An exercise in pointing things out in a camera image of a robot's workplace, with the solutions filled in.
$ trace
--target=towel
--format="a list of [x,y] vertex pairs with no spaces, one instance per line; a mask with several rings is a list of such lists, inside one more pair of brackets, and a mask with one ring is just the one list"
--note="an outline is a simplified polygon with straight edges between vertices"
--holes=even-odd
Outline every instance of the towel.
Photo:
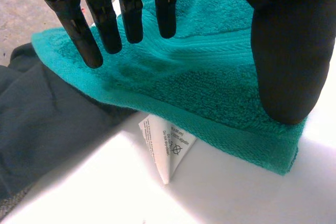
[[277,174],[295,159],[304,123],[264,112],[250,48],[253,9],[245,0],[177,0],[177,32],[163,39],[154,0],[143,0],[144,39],[129,44],[121,17],[120,53],[90,69],[63,28],[34,34],[41,61],[66,82],[108,104],[158,115],[230,155]]

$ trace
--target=white table surface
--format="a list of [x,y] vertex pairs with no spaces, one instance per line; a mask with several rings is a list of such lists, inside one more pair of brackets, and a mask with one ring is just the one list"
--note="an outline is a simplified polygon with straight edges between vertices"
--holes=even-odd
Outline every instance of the white table surface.
[[335,62],[284,177],[197,141],[163,186],[138,113],[44,176],[3,223],[335,224]]

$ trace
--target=teal towel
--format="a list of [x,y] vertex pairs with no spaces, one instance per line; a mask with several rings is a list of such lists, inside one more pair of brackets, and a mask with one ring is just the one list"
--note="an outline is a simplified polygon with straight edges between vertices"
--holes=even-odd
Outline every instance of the teal towel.
[[161,116],[210,145],[285,174],[292,166],[303,124],[271,120],[261,107],[250,49],[253,10],[245,0],[178,0],[177,33],[160,37],[154,0],[143,0],[144,39],[104,50],[90,69],[63,28],[33,35],[42,62],[66,82],[100,102]]

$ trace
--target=gray fabric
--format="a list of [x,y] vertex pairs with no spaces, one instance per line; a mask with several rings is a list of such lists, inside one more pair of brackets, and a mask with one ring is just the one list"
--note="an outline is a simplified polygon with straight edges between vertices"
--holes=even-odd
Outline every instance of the gray fabric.
[[104,141],[134,112],[99,103],[66,84],[40,62],[31,44],[14,50],[9,66],[0,66],[0,204],[17,202],[27,186]]
[[10,211],[14,209],[17,204],[21,202],[30,189],[31,186],[28,186],[13,197],[0,201],[0,222],[7,216],[7,214],[9,214]]

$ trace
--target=white label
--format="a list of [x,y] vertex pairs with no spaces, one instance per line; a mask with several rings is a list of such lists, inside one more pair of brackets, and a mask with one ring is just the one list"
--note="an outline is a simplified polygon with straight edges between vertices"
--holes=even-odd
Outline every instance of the white label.
[[194,144],[196,137],[172,124],[171,126],[171,174],[173,175],[184,155]]
[[171,124],[158,116],[149,115],[139,126],[161,179],[164,184],[168,184],[170,180],[169,142]]
[[156,115],[147,116],[139,127],[164,184],[168,184],[196,137]]

